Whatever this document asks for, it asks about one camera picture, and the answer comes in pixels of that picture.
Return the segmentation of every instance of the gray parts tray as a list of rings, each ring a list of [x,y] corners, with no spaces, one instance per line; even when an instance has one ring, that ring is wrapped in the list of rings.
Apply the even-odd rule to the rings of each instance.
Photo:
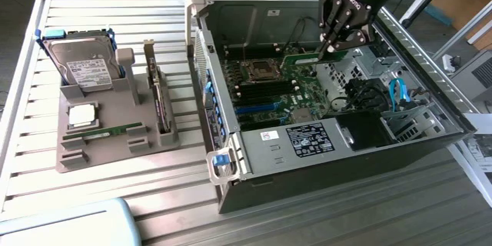
[[[171,126],[171,132],[161,134],[157,129],[157,116],[155,111],[155,100],[152,90],[148,87],[148,75],[135,75],[135,85],[137,89],[139,104],[133,103],[131,84],[125,78],[119,79],[127,86],[117,86],[111,90],[87,93],[83,98],[69,98],[64,87],[60,91],[59,103],[59,128],[56,147],[56,171],[63,173],[83,169],[108,162],[124,160],[132,157],[157,153],[180,145],[173,119],[172,106],[165,82],[161,83],[164,107]],[[127,132],[89,140],[83,138],[63,139],[65,135],[77,134],[68,131],[68,108],[80,104],[93,104],[96,107],[97,125],[100,128],[141,123],[140,126],[128,127]]]

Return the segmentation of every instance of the hard disk drive label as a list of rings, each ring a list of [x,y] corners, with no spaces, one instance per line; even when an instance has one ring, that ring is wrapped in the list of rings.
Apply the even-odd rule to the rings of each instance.
[[[111,84],[111,75],[104,59],[67,62],[67,66],[81,88]]]
[[[287,134],[300,158],[335,150],[321,123],[287,128]]]

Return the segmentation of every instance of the hard drive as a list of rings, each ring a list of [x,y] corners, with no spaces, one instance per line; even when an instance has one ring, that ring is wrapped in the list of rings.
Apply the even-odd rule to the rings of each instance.
[[[116,63],[112,31],[69,32],[49,30],[39,43],[60,72],[64,85],[84,92],[112,88],[112,79],[124,77]]]

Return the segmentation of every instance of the green ram module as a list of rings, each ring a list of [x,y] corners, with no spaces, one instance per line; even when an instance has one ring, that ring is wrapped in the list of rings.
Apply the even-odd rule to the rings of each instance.
[[[323,60],[317,59],[319,53],[307,53],[287,55],[284,57],[283,66],[312,65],[313,63],[339,62],[347,55],[347,51],[325,53]]]
[[[91,130],[87,132],[81,132],[81,133],[76,133],[72,135],[64,135],[63,136],[63,140],[68,140],[72,138],[83,138],[84,140],[89,140],[89,139],[95,139],[95,138],[105,138],[109,137],[112,135],[121,135],[124,133],[127,133],[127,128],[132,128],[132,127],[139,127],[141,126],[141,122],[139,123],[132,123],[132,124],[127,124],[127,125],[121,125],[121,126],[116,126],[116,127],[108,127],[108,128],[101,128],[97,130]]]

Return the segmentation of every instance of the metal table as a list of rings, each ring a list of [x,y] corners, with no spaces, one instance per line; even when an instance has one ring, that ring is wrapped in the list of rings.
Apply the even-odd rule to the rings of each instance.
[[[0,219],[123,197],[151,245],[489,245],[492,211],[447,150],[399,171],[217,214],[183,5],[184,0],[36,0],[0,125]],[[144,71],[143,40],[156,42],[183,147],[60,174],[53,169],[59,73],[32,33],[104,24],[115,29],[119,47],[133,47],[136,71]]]

